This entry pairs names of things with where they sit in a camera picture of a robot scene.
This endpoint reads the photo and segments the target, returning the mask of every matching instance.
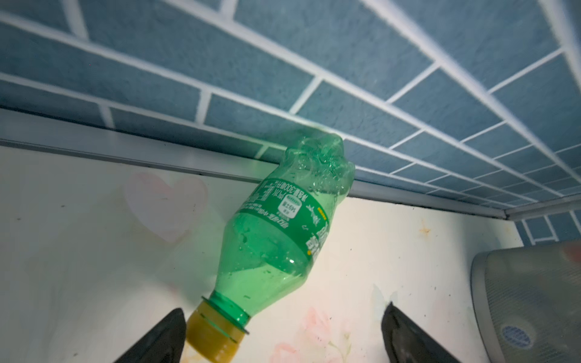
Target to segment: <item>bottle neck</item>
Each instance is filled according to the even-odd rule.
[[[234,325],[245,331],[244,327],[250,321],[250,315],[240,308],[240,306],[216,290],[212,291],[208,303],[222,314],[224,318],[230,320]]]

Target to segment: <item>green label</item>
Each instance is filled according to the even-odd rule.
[[[319,202],[301,187],[282,179],[263,180],[238,212],[268,221],[313,261],[329,234],[327,214]]]

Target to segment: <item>green plastic bottle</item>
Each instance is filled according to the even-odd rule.
[[[188,319],[201,355],[230,362],[250,318],[306,281],[354,171],[337,135],[286,150],[225,227],[216,287]]]

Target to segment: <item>bottle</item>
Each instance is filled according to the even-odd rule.
[[[250,318],[306,281],[354,172],[337,135],[286,150],[225,227],[216,287],[187,324],[201,355],[230,362]]]

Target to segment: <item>pink flower print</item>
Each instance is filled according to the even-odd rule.
[[[268,360],[269,363],[300,363],[300,354],[290,344],[279,343]]]
[[[326,347],[331,341],[331,320],[325,312],[309,308],[303,327],[309,340],[316,345]]]

